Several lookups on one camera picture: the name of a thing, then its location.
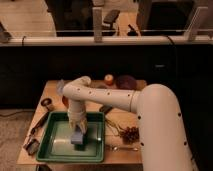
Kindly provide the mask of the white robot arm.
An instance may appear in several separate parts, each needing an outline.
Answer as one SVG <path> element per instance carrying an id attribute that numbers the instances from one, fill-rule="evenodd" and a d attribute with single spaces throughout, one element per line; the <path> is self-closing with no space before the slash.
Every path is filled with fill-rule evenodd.
<path id="1" fill-rule="evenodd" d="M 87 101 L 112 106 L 137 115 L 143 171 L 193 171 L 183 115 L 178 99 L 162 84 L 140 91 L 98 89 L 83 76 L 62 89 L 69 99 L 68 116 L 73 126 L 85 126 Z"/>

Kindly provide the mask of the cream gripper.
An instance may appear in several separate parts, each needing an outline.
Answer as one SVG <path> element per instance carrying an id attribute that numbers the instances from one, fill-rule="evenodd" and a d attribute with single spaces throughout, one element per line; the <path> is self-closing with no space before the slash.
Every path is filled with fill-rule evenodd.
<path id="1" fill-rule="evenodd" d="M 69 124 L 72 129 L 79 127 L 81 132 L 87 132 L 87 118 L 86 113 L 68 113 Z"/>

